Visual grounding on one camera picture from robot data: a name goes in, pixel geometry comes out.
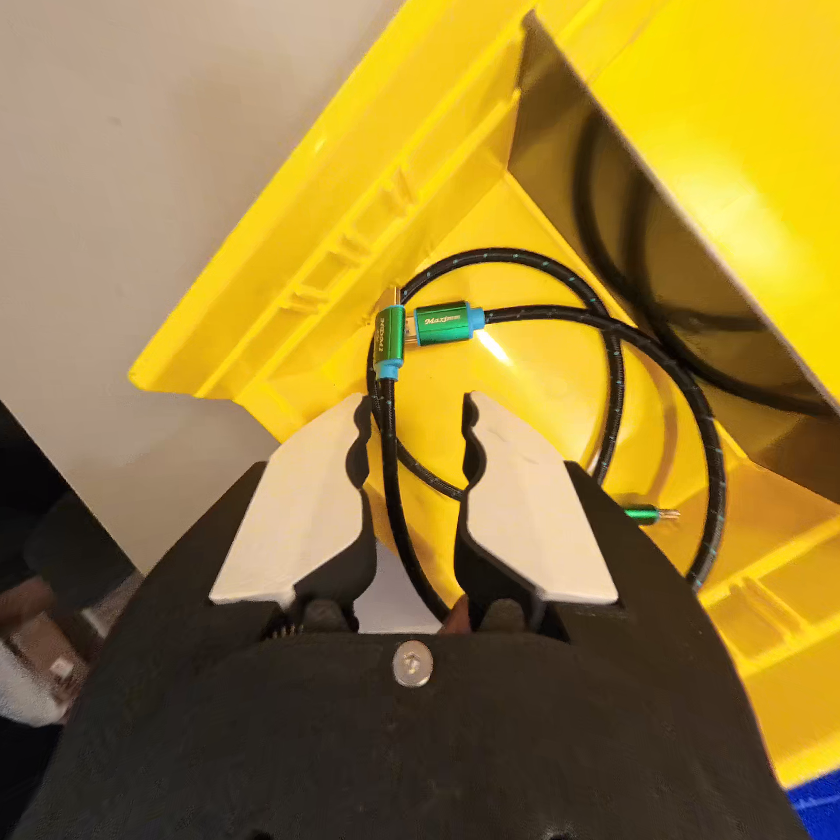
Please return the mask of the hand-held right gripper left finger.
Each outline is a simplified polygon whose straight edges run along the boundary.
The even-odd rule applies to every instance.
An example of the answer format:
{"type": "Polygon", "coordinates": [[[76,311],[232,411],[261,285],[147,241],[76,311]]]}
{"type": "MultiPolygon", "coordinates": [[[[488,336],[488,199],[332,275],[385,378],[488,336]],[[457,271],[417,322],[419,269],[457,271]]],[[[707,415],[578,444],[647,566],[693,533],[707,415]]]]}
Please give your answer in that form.
{"type": "Polygon", "coordinates": [[[326,600],[353,610],[376,573],[364,490],[370,437],[370,399],[354,393],[278,447],[210,591],[213,603],[300,611],[326,600]]]}

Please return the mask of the yellow plastic bin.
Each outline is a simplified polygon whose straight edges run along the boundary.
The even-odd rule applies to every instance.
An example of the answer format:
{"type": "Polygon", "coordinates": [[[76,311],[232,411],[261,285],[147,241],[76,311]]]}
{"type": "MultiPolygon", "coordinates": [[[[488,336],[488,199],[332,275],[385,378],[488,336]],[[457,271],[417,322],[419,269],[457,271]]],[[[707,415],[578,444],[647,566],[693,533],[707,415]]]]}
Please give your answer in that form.
{"type": "Polygon", "coordinates": [[[511,173],[529,12],[838,411],[838,2],[407,2],[129,378],[282,444],[368,396],[374,533],[440,621],[487,394],[562,455],[620,597],[551,606],[685,595],[793,788],[838,769],[838,502],[751,461],[511,173]]]}

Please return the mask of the blue plastic bin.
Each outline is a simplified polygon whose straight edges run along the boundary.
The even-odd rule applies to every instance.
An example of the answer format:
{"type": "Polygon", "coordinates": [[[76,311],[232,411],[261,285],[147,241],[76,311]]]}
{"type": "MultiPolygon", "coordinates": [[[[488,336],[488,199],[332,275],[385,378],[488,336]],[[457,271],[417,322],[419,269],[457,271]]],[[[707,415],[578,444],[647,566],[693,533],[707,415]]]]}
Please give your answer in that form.
{"type": "Polygon", "coordinates": [[[787,791],[794,811],[813,839],[839,839],[839,769],[787,791]]]}

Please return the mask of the black bin divider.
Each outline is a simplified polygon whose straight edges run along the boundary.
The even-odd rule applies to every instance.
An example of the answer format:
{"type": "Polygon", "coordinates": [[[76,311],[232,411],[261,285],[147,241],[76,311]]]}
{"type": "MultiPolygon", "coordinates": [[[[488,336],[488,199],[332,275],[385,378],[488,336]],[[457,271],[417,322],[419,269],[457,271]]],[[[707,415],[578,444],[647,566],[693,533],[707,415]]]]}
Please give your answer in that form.
{"type": "Polygon", "coordinates": [[[522,24],[511,173],[611,299],[686,364],[751,461],[838,502],[838,411],[667,198],[535,12],[522,24]]]}

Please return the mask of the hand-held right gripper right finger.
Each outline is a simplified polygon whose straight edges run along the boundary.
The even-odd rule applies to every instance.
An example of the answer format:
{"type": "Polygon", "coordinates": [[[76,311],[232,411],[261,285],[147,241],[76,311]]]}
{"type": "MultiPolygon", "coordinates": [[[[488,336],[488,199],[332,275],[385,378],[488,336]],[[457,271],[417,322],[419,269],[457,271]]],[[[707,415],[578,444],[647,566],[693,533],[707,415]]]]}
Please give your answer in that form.
{"type": "Polygon", "coordinates": [[[464,396],[455,577],[480,623],[500,601],[541,623],[554,604],[614,606],[620,595],[560,452],[483,392],[464,396]]]}

